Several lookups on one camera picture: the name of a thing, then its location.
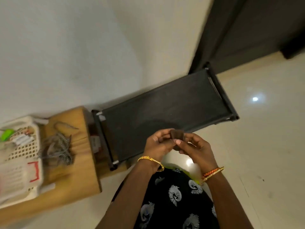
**person's right hand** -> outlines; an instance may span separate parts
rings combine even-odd
[[[202,175],[218,167],[211,146],[207,141],[194,133],[185,133],[184,135],[186,142],[179,139],[174,139],[174,142],[181,148],[180,154],[188,155],[194,163],[199,165]]]

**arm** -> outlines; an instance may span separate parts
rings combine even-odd
[[[185,133],[185,138],[186,142],[191,143],[174,139],[181,148],[179,153],[188,155],[194,163],[198,164],[201,174],[218,167],[211,146],[207,141],[194,133]],[[221,172],[210,177],[207,184],[212,194],[221,229],[253,229],[230,184]]]
[[[163,129],[150,136],[146,141],[143,156],[161,161],[163,156],[176,145],[173,140],[164,141],[170,138],[170,130]],[[96,229],[132,229],[140,212],[148,182],[158,168],[158,163],[141,159],[129,173],[121,191]]]

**hand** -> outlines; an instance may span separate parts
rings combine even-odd
[[[147,138],[143,156],[150,156],[161,162],[164,155],[169,153],[176,145],[173,140],[170,140],[170,130],[172,128],[159,130]],[[144,160],[146,162],[149,161],[147,163],[151,165],[153,173],[157,172],[159,168],[158,163],[147,159],[141,159],[139,162],[143,162]]]
[[[181,148],[179,153],[188,155],[194,163],[198,164],[202,175],[218,167],[211,146],[207,141],[194,133],[185,133],[184,135],[186,142],[174,139]]]

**wooden tabletop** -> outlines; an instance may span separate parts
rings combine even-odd
[[[74,130],[64,125],[58,125],[59,130],[66,136],[72,135],[70,151],[74,155],[74,163],[66,167],[45,169],[44,185],[55,183],[55,189],[43,193],[33,200],[0,209],[0,226],[101,192],[84,111],[86,109],[83,107],[68,110],[51,117],[47,125],[40,127],[42,137],[55,134],[53,124],[56,121],[79,128],[79,130]]]

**glossy beige floor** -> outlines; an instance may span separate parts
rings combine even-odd
[[[196,133],[211,143],[255,228],[304,228],[305,54],[272,54],[218,77],[241,119]],[[187,169],[190,160],[172,151],[164,162]],[[103,179],[98,196],[9,228],[93,229],[126,174]]]

